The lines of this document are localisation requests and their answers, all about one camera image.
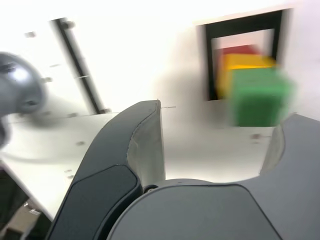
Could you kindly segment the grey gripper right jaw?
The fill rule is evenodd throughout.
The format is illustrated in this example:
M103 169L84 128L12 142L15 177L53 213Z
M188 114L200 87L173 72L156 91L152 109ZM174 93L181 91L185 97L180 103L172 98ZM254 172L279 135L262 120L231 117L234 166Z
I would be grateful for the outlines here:
M319 239L320 123L292 115L280 138L273 169L232 183L157 188L123 212L108 239Z

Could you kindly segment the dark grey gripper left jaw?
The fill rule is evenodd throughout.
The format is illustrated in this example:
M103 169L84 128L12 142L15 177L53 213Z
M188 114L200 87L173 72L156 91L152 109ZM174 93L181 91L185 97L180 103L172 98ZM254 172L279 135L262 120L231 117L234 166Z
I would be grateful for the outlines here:
M113 117L86 151L47 234L105 240L144 187L166 178L161 102L138 102Z

